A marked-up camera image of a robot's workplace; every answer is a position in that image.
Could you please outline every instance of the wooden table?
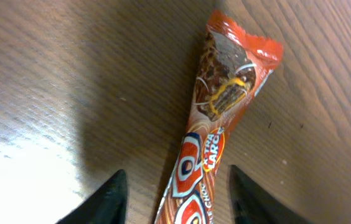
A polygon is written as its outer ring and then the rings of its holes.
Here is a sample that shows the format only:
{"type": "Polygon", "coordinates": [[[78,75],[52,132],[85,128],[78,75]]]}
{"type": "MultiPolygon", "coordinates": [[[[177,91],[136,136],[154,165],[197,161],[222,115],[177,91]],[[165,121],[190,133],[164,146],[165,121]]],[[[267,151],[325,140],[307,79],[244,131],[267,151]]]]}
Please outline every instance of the wooden table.
{"type": "Polygon", "coordinates": [[[214,7],[284,45],[233,133],[236,164],[314,223],[351,223],[351,0],[0,1],[0,223],[55,223],[118,169],[149,223],[176,161],[214,7]]]}

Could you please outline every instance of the orange wrapper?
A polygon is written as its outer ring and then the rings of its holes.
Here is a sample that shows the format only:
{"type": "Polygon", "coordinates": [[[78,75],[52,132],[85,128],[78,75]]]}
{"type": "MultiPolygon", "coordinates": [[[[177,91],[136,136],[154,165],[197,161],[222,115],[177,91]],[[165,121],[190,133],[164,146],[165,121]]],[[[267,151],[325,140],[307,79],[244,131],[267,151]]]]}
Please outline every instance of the orange wrapper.
{"type": "Polygon", "coordinates": [[[213,223],[214,182],[225,143],[282,54],[281,44],[249,35],[220,11],[213,12],[187,134],[155,223],[213,223]]]}

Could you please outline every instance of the red logo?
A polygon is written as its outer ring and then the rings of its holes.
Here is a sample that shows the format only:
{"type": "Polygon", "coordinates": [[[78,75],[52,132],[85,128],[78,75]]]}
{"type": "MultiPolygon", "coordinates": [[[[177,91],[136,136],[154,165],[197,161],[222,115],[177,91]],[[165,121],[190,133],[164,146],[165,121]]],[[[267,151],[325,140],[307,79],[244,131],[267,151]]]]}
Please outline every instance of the red logo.
{"type": "Polygon", "coordinates": [[[182,142],[179,158],[175,164],[173,176],[173,197],[188,196],[200,180],[204,172],[202,169],[200,136],[188,133],[182,142]]]}
{"type": "Polygon", "coordinates": [[[224,128],[219,127],[214,129],[207,135],[203,151],[203,169],[209,172],[214,169],[215,164],[218,163],[223,154],[225,145],[224,128]]]}
{"type": "Polygon", "coordinates": [[[192,194],[182,203],[175,215],[174,224],[206,224],[205,209],[198,195],[192,194]]]}

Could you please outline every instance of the black object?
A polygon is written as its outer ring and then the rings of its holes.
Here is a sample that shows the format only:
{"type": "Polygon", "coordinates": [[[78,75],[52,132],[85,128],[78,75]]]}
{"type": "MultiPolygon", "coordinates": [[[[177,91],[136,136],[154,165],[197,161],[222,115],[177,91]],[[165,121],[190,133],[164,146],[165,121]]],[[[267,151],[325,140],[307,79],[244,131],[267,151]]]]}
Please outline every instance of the black object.
{"type": "Polygon", "coordinates": [[[126,173],[119,170],[57,224],[124,224],[127,194],[126,173]]]}
{"type": "Polygon", "coordinates": [[[237,166],[231,166],[230,197],[236,224],[309,223],[279,203],[237,166]]]}

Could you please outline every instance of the brown wooden surface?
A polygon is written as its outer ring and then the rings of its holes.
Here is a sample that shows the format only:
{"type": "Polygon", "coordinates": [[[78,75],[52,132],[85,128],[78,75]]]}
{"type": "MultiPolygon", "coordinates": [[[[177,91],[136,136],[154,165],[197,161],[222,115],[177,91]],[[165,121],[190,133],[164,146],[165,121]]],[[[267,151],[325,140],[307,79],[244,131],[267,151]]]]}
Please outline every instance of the brown wooden surface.
{"type": "MultiPolygon", "coordinates": [[[[54,223],[122,168],[127,222],[151,222],[215,5],[0,1],[0,223],[54,223]]],[[[233,222],[236,164],[312,222],[351,223],[351,0],[216,7],[285,52],[226,146],[215,222],[233,222]]]]}

